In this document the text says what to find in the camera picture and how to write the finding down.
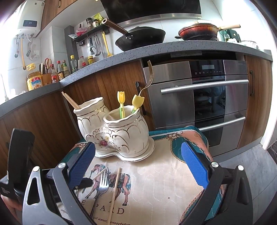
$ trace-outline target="frying pan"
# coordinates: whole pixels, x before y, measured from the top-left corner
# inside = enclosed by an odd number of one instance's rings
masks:
[[[217,27],[213,24],[207,23],[198,23],[193,24],[189,27],[184,27],[179,30],[179,36],[175,36],[175,38],[180,39],[182,38],[184,41],[187,40],[210,40],[216,41],[217,32],[220,30],[227,30],[232,28],[240,28],[240,25],[230,25],[230,26],[223,26]]]
[[[162,43],[165,38],[164,30],[153,27],[135,27],[134,29],[126,31],[109,19],[103,19],[101,23],[123,34],[122,37],[116,40],[116,45],[122,51],[159,44]]]

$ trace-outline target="oven handle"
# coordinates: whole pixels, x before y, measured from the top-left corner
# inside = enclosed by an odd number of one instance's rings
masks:
[[[216,81],[216,82],[208,82],[208,83],[201,83],[201,84],[192,84],[192,85],[184,85],[179,87],[173,88],[165,88],[161,89],[161,94],[171,94],[180,91],[189,91],[189,90],[197,90],[202,88],[212,88],[212,87],[219,87],[225,85],[236,85],[236,84],[248,84],[248,79],[244,80],[225,80],[225,81]]]
[[[210,130],[214,130],[214,129],[217,129],[217,128],[226,127],[228,125],[237,123],[239,121],[244,121],[244,120],[245,120],[245,116],[242,116],[242,117],[239,117],[237,119],[233,119],[233,120],[230,120],[230,121],[227,121],[227,122],[218,123],[218,124],[207,126],[207,127],[201,127],[201,128],[199,128],[199,130],[202,131],[202,132],[210,131]]]

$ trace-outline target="gray floor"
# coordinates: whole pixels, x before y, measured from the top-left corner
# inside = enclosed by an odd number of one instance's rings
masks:
[[[243,165],[253,199],[253,223],[264,213],[277,191],[277,164],[261,144],[220,163],[226,168]]]

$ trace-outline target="blue gripper pad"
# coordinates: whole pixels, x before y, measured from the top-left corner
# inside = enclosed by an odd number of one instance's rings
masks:
[[[77,151],[68,161],[68,186],[73,189],[84,177],[91,161],[95,156],[95,145],[92,142],[81,151]]]
[[[209,183],[208,171],[187,142],[182,143],[181,154],[197,184],[205,189]]]

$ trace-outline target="spice rack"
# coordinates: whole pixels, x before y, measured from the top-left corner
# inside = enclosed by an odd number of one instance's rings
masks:
[[[110,29],[108,26],[106,26],[105,24],[100,24],[97,27],[92,28],[91,30],[88,30],[87,32],[83,33],[81,36],[74,38],[73,41],[75,42],[75,44],[78,44],[82,41],[84,41],[85,39],[87,39],[91,34],[97,32],[97,31],[104,31],[105,34],[109,34],[110,33]]]

